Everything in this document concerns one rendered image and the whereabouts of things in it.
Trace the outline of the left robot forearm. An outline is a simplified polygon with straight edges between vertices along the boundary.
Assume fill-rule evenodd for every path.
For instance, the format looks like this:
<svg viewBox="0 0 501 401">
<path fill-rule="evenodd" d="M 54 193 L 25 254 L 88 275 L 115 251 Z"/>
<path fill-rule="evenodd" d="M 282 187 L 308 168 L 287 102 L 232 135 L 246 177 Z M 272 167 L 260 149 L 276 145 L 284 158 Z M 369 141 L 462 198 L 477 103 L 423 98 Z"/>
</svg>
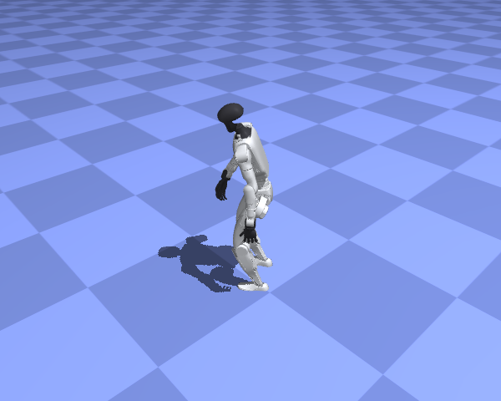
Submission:
<svg viewBox="0 0 501 401">
<path fill-rule="evenodd" d="M 258 203 L 258 199 L 256 198 L 254 189 L 251 186 L 246 186 L 244 188 L 245 195 L 245 217 L 246 217 L 246 226 L 254 226 L 254 220 L 256 217 L 256 203 Z"/>
</svg>

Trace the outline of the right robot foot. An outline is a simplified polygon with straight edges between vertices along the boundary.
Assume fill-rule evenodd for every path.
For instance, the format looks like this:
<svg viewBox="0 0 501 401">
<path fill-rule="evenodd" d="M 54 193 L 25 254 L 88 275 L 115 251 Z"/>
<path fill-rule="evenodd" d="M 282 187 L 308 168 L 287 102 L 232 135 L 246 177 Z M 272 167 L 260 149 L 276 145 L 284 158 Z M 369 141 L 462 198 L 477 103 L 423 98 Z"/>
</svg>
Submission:
<svg viewBox="0 0 501 401">
<path fill-rule="evenodd" d="M 255 261 L 256 261 L 256 265 L 257 266 L 266 266 L 266 267 L 271 267 L 272 266 L 272 261 L 270 258 L 266 258 L 265 261 L 261 261 L 259 260 L 259 258 L 257 256 L 254 256 L 255 258 Z M 261 259 L 261 258 L 260 258 Z M 264 260 L 264 259 L 263 259 Z"/>
</svg>

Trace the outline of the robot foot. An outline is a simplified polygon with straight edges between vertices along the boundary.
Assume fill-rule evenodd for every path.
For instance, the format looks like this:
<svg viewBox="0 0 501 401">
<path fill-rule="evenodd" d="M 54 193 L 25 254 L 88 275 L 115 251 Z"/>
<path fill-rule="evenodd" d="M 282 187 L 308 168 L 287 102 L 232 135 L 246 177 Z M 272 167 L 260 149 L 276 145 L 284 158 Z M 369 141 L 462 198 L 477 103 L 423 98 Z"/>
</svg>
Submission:
<svg viewBox="0 0 501 401">
<path fill-rule="evenodd" d="M 261 261 L 259 260 L 259 258 L 257 256 L 254 256 L 255 258 L 255 261 L 256 261 L 256 265 L 257 266 L 266 266 L 266 267 L 271 267 L 272 266 L 272 261 L 270 258 L 266 258 L 265 261 Z M 261 259 L 261 258 L 260 258 Z M 263 259 L 264 260 L 264 259 Z"/>
<path fill-rule="evenodd" d="M 255 282 L 255 281 L 254 281 Z M 267 283 L 261 282 L 261 287 L 257 287 L 254 282 L 240 282 L 238 283 L 238 288 L 243 291 L 268 291 L 269 287 Z"/>
</svg>

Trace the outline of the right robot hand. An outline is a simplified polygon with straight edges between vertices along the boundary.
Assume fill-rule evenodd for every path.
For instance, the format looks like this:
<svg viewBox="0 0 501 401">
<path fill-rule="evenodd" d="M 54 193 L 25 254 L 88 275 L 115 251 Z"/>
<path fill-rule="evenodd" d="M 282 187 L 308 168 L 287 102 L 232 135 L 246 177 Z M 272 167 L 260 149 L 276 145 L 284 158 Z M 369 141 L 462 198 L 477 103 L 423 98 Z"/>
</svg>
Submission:
<svg viewBox="0 0 501 401">
<path fill-rule="evenodd" d="M 217 184 L 216 188 L 215 188 L 215 195 L 217 197 L 217 199 L 219 200 L 227 200 L 227 198 L 225 198 L 225 190 L 226 190 L 226 187 L 227 187 L 227 181 L 230 180 L 230 178 L 226 178 L 226 175 L 227 175 L 227 170 L 223 170 L 223 173 L 221 175 L 221 178 L 222 180 L 219 181 L 219 183 Z M 224 199 L 223 199 L 224 197 Z"/>
</svg>

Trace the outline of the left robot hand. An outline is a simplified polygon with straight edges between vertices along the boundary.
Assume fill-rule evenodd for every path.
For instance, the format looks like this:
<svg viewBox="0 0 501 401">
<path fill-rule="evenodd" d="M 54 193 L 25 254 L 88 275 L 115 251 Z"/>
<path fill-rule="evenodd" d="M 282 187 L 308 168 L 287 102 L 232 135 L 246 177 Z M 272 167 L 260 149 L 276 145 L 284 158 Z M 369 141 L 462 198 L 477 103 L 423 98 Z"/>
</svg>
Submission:
<svg viewBox="0 0 501 401">
<path fill-rule="evenodd" d="M 256 228 L 256 219 L 254 220 L 254 226 L 251 227 L 251 226 L 246 226 L 246 219 L 245 219 L 245 229 L 244 231 L 240 234 L 240 236 L 244 235 L 244 241 L 246 241 L 246 238 L 247 238 L 247 242 L 250 243 L 253 243 L 254 240 L 255 242 L 258 242 L 258 240 L 256 239 L 256 231 L 255 231 L 255 228 Z M 254 238 L 254 240 L 253 240 Z"/>
</svg>

